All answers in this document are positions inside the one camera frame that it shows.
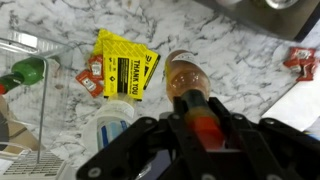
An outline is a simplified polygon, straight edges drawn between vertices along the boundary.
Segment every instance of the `marble countertop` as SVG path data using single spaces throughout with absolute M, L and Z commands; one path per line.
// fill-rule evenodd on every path
M 104 101 L 91 98 L 74 79 L 85 68 L 100 28 L 145 43 L 162 56 L 136 117 L 157 118 L 172 110 L 163 67 L 174 49 L 196 54 L 211 80 L 211 96 L 254 122 L 295 83 L 282 62 L 288 48 L 298 44 L 258 34 L 191 0 L 2 0 L 0 16 L 0 29 L 16 28 L 75 47 L 69 112 L 52 150 L 74 167 L 91 156 L 81 145 L 81 132 Z M 320 23 L 299 45 L 319 48 L 319 33 Z

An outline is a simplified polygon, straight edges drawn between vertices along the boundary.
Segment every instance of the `ketchup packet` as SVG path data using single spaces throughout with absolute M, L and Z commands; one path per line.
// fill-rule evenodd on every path
M 292 47 L 290 49 L 290 59 L 309 59 L 313 58 L 316 49 Z
M 92 79 L 89 70 L 82 71 L 76 76 L 76 80 L 88 90 L 92 97 L 97 97 L 103 91 L 102 85 L 100 85 L 98 81 Z
M 94 80 L 103 80 L 103 56 L 95 55 L 88 60 L 91 71 L 91 78 Z
M 314 57 L 316 49 L 292 47 L 290 49 L 290 59 L 283 65 L 293 72 L 300 73 L 296 81 L 312 81 L 313 75 L 318 67 L 319 60 Z

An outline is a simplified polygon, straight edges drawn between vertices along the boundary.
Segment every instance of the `bottle cap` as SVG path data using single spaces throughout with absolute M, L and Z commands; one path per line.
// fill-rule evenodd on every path
M 6 88 L 4 87 L 4 85 L 0 84 L 0 94 L 5 94 L 7 91 L 6 91 Z
M 190 89 L 182 94 L 181 99 L 186 102 L 188 109 L 195 107 L 208 107 L 204 94 L 197 89 Z

